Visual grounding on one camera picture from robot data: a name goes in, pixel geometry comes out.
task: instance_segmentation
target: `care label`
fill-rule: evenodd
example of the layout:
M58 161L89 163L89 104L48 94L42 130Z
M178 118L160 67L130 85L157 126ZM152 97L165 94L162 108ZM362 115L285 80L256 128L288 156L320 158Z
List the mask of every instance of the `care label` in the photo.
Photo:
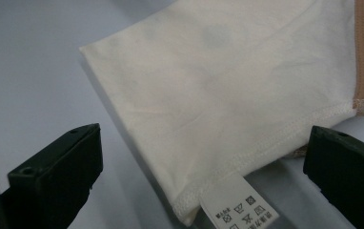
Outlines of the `care label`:
M219 181L200 197L217 229L267 228L279 215L239 174Z

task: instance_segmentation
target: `white fabric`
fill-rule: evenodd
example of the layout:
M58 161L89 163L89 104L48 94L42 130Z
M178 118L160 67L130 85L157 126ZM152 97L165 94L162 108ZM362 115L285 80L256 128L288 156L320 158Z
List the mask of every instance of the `white fabric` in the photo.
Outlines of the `white fabric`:
M81 48L174 212L355 115L354 0L179 0Z

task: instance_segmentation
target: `cream-colored cloth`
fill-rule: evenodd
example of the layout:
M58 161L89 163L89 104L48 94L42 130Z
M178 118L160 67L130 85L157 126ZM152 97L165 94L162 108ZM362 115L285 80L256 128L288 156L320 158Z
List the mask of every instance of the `cream-colored cloth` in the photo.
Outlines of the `cream-colored cloth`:
M189 225L199 196L354 116L354 0L179 0L81 48Z

